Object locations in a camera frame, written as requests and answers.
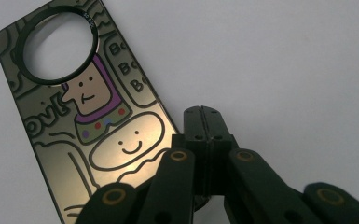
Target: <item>cartoon face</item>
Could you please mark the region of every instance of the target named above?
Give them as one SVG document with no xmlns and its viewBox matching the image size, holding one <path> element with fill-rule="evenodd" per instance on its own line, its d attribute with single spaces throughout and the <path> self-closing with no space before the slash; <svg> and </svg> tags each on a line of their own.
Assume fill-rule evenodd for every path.
<svg viewBox="0 0 359 224">
<path fill-rule="evenodd" d="M 74 100 L 77 111 L 82 115 L 88 115 L 104 107 L 112 98 L 111 91 L 94 63 L 90 63 L 82 74 L 66 84 L 68 90 L 62 100 L 64 102 Z"/>
<path fill-rule="evenodd" d="M 149 153 L 163 136 L 164 125 L 158 115 L 150 112 L 139 114 L 94 147 L 90 164 L 99 171 L 120 169 Z"/>
</svg>

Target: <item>white background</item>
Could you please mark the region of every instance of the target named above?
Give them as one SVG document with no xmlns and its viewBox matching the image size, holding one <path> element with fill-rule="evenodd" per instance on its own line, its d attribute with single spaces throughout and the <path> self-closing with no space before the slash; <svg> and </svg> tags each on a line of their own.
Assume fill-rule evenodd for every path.
<svg viewBox="0 0 359 224">
<path fill-rule="evenodd" d="M 0 30 L 45 3 L 0 0 Z M 208 105 L 289 186 L 359 200 L 359 0 L 104 3 L 180 130 Z M 221 203 L 195 222 L 228 223 Z M 0 223 L 60 223 L 1 65 Z"/>
</svg>

